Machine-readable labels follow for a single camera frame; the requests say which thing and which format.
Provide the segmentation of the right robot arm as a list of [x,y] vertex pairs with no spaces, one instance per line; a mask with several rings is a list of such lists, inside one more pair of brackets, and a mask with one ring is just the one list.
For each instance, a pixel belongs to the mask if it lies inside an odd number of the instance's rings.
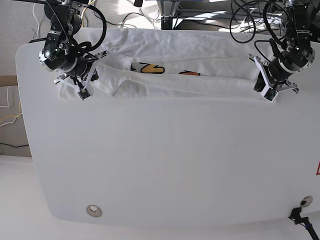
[[[96,63],[108,53],[92,53],[102,45],[106,37],[107,21],[102,12],[87,0],[58,0],[55,3],[47,0],[46,4],[53,15],[38,60],[49,72],[60,73],[54,80],[55,84],[75,89],[78,97],[84,101],[93,96],[91,83],[99,79]],[[102,33],[95,44],[89,41],[78,43],[74,39],[74,35],[82,27],[82,8],[92,10],[102,21]]]

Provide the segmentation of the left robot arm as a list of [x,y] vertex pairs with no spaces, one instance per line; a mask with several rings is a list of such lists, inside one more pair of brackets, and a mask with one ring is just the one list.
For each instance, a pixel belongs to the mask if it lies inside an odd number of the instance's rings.
[[[267,18],[269,6],[274,5],[282,11],[281,24],[285,34],[278,38]],[[262,61],[260,57],[250,54],[248,57],[259,70],[254,90],[270,103],[280,92],[292,90],[299,92],[298,86],[289,81],[289,77],[310,66],[316,51],[311,43],[320,41],[320,28],[316,18],[320,11],[318,0],[265,0],[261,13],[263,23],[271,38],[270,44],[273,60]]]

